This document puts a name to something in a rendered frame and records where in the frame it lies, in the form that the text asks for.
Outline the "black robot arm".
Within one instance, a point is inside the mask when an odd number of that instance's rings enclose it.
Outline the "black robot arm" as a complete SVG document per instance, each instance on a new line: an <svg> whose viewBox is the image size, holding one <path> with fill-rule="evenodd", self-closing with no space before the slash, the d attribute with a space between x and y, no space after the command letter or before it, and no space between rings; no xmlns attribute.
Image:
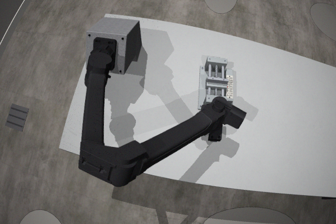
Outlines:
<svg viewBox="0 0 336 224"><path fill-rule="evenodd" d="M220 142L223 125L236 129L241 126L247 113L218 96L190 119L147 141L139 143L134 140L119 148L105 146L104 86L111 78L109 70L115 67L116 47L115 39L96 37L93 40L85 75L87 90L78 164L80 170L122 187L199 137L209 133L208 141Z"/></svg>

